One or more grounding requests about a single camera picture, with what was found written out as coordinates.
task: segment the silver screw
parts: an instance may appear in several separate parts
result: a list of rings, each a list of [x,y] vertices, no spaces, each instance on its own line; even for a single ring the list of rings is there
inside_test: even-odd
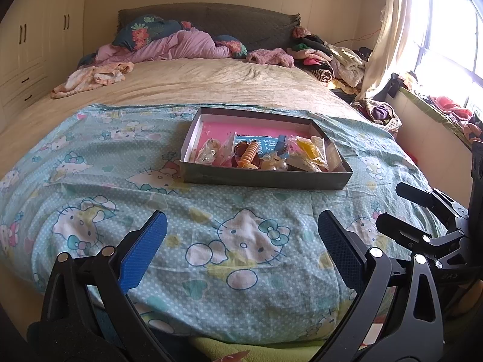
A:
[[[369,253],[374,257],[382,257],[382,250],[379,248],[370,248]]]
[[[58,262],[64,262],[69,258],[69,254],[66,252],[61,253],[59,256],[57,256],[57,261]]]
[[[426,257],[424,257],[422,254],[416,254],[415,257],[414,257],[414,259],[419,264],[424,264],[426,262]]]
[[[114,246],[106,246],[104,249],[102,249],[102,255],[105,257],[112,256],[115,252]]]

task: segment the window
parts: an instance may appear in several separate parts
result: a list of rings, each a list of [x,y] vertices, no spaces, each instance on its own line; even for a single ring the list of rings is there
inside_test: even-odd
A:
[[[412,0],[401,63],[424,93],[483,111],[483,21],[469,0]]]

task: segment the beige curtain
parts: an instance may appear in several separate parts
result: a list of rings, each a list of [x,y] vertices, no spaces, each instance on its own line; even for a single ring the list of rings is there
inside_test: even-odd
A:
[[[370,98],[387,83],[409,36],[411,0],[386,0],[381,32],[366,63],[362,91],[357,99]]]

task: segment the shallow box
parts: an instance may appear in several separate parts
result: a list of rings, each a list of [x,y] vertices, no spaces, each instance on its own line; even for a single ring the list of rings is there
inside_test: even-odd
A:
[[[257,111],[200,107],[181,148],[180,169],[183,181],[199,184],[335,190],[342,189],[352,176],[352,169],[342,156],[344,171],[331,173],[249,170],[194,163],[199,149],[207,139],[215,138],[224,143],[235,132],[250,136],[319,136],[330,141],[311,119]]]

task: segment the beige bedspread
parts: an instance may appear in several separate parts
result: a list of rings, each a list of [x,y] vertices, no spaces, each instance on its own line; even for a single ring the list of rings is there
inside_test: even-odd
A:
[[[126,80],[62,99],[45,96],[0,134],[0,179],[45,135],[91,103],[262,105],[348,119],[363,118],[322,83],[297,68],[232,59],[142,62]],[[0,303],[20,332],[38,320],[42,297],[0,264]]]

